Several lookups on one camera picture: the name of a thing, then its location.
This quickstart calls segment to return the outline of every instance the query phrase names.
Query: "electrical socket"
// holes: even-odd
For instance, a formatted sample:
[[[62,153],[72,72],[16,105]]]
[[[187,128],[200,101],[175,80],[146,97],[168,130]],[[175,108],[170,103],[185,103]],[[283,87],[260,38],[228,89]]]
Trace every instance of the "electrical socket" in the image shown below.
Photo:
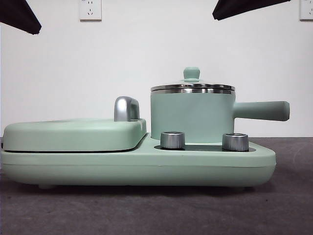
[[[300,20],[313,20],[313,0],[300,0]]]
[[[102,0],[80,0],[80,20],[102,20]]]

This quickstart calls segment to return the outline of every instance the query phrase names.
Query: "lid knob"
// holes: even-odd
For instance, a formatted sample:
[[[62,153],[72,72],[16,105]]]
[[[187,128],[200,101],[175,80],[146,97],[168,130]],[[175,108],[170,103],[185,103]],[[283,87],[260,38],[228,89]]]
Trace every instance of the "lid knob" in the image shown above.
[[[200,69],[198,67],[186,67],[184,69],[185,82],[199,82]]]

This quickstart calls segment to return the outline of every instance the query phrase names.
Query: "mint green saucepan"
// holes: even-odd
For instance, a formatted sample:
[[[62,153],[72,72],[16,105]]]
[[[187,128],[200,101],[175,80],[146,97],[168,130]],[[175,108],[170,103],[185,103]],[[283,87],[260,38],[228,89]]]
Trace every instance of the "mint green saucepan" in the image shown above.
[[[234,87],[201,82],[196,67],[183,74],[181,83],[151,88],[153,139],[164,131],[180,131],[189,143],[221,142],[223,134],[234,132],[235,118],[289,119],[286,101],[236,103]]]

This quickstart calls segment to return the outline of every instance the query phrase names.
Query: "gray carpet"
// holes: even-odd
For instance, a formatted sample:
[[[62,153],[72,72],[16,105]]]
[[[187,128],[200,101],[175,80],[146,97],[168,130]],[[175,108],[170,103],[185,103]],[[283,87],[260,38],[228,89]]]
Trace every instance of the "gray carpet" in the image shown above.
[[[251,138],[273,149],[264,185],[58,187],[1,175],[2,235],[313,234],[313,138]]]

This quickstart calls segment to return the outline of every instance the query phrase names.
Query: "pot handle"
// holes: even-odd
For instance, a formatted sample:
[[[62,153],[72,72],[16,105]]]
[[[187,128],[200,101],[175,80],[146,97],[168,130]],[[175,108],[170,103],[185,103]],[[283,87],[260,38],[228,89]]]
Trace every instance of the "pot handle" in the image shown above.
[[[290,105],[286,101],[235,103],[234,118],[287,121]]]
[[[114,105],[114,121],[131,121],[131,119],[140,119],[138,101],[128,96],[118,97]]]

